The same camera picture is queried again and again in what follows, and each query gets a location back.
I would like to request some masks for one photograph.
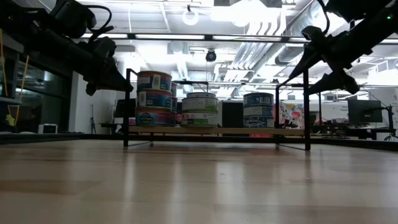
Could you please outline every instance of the glass wall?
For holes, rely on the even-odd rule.
[[[0,91],[2,91],[4,83],[2,65],[3,63],[0,61]],[[24,89],[21,90],[24,70],[25,62],[19,62],[17,66],[16,98],[19,99],[22,94],[22,105],[19,108],[16,131],[36,133],[39,125],[46,123],[56,124],[58,131],[67,131],[71,80],[28,65]],[[7,108],[1,111],[9,114]],[[17,107],[10,106],[10,111],[15,120]]]

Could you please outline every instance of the colorful poster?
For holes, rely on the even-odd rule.
[[[289,120],[296,127],[293,129],[304,129],[304,105],[293,103],[281,103],[279,106],[280,124]]]

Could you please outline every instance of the security camera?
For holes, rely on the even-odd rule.
[[[214,50],[207,51],[206,54],[206,61],[207,62],[214,62],[217,59],[216,52]]]

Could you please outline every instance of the tin can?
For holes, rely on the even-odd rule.
[[[249,93],[243,96],[243,107],[274,106],[274,95],[270,93]]]
[[[177,112],[177,97],[172,97],[172,112]]]
[[[172,89],[171,89],[172,97],[176,97],[177,96],[177,86],[178,86],[177,83],[172,82]]]
[[[217,113],[218,100],[217,98],[185,98],[182,100],[182,111],[196,113],[211,111],[212,113]]]
[[[137,74],[137,91],[143,89],[170,91],[172,76],[163,72],[143,71]]]
[[[247,106],[243,108],[243,116],[273,116],[273,106]]]
[[[187,98],[216,98],[216,95],[212,93],[198,92],[198,93],[188,93]]]
[[[169,126],[174,127],[177,125],[177,112],[170,112]]]
[[[170,111],[160,108],[138,108],[136,110],[136,125],[142,127],[168,126]]]
[[[274,118],[271,116],[245,116],[243,125],[245,128],[273,128]]]
[[[181,126],[188,128],[217,128],[218,114],[183,113]]]
[[[172,109],[172,92],[165,90],[141,90],[138,93],[139,107],[158,107]]]

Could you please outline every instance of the wooden shelf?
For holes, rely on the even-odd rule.
[[[129,127],[130,132],[167,134],[281,134],[303,136],[301,129],[273,128],[182,128],[182,127]]]

